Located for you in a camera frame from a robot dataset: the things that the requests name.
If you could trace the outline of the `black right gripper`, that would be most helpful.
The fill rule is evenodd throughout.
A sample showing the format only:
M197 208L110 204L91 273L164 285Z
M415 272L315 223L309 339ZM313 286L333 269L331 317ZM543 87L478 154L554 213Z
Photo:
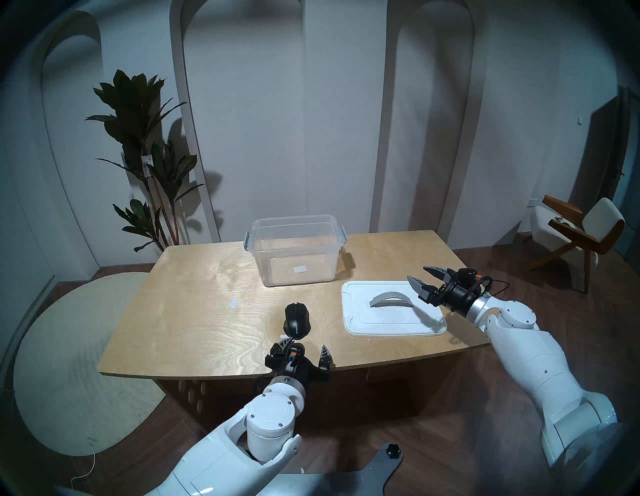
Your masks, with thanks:
M475 269L453 270L443 267L424 266L424 271L443 284L433 292L433 286L413 276L407 276L411 288L420 300L435 307L444 306L449 310L467 315L472 304L491 290L493 278L482 275Z

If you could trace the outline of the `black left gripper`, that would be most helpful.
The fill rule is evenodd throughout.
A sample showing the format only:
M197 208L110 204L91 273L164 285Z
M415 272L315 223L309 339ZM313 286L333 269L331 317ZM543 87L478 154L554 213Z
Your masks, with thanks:
M305 356L304 345L293 345L294 343L295 340L290 337L274 343L265 356L265 366L271 369L276 377L290 377L305 388L314 382L328 382L332 364L328 348L322 345L319 362L314 365Z

